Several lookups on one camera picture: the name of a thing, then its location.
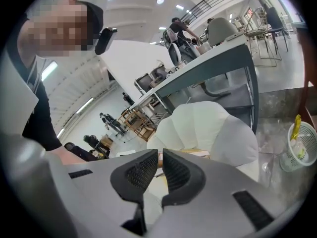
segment gray plastic device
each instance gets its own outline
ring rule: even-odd
[[[236,168],[164,149],[169,194],[146,230],[143,193],[158,151],[63,166],[36,142],[0,135],[6,178],[26,210],[52,237],[270,237],[295,214]]]

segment floor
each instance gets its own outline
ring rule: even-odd
[[[272,41],[269,46],[276,57]],[[282,61],[277,60],[275,67],[256,67],[258,76],[258,85],[260,93],[260,118],[256,137],[259,145],[259,162],[260,162],[260,183],[275,193],[287,207],[295,201],[305,198],[309,191],[310,185],[317,171],[317,163],[311,167],[301,168],[291,173],[281,169],[279,158],[282,153],[287,151],[287,132],[293,123],[296,112],[295,103],[299,101],[299,94],[285,92],[285,89],[298,89],[303,87],[304,82],[304,63],[301,47],[295,35],[287,39],[289,51],[286,51],[283,37],[277,37],[279,53]],[[267,55],[264,41],[259,42],[261,57]],[[259,50],[254,54],[254,63],[260,65],[274,64],[275,60],[260,59]],[[217,76],[207,81],[206,85],[211,91],[237,87],[246,83],[246,76],[243,69],[236,70],[224,75]],[[191,96],[212,100],[206,96],[200,87],[189,88]],[[271,107],[276,106],[275,100],[279,99],[281,105],[278,106],[278,112],[270,112],[266,109],[266,103],[272,102]],[[170,96],[170,100],[177,107],[188,101],[188,96],[184,91],[180,91]],[[156,107],[157,112],[163,112],[164,109],[159,105]],[[146,149],[146,142],[135,137],[129,132],[123,139],[117,139],[111,148],[110,156],[115,156],[117,152],[134,149],[136,151]]]

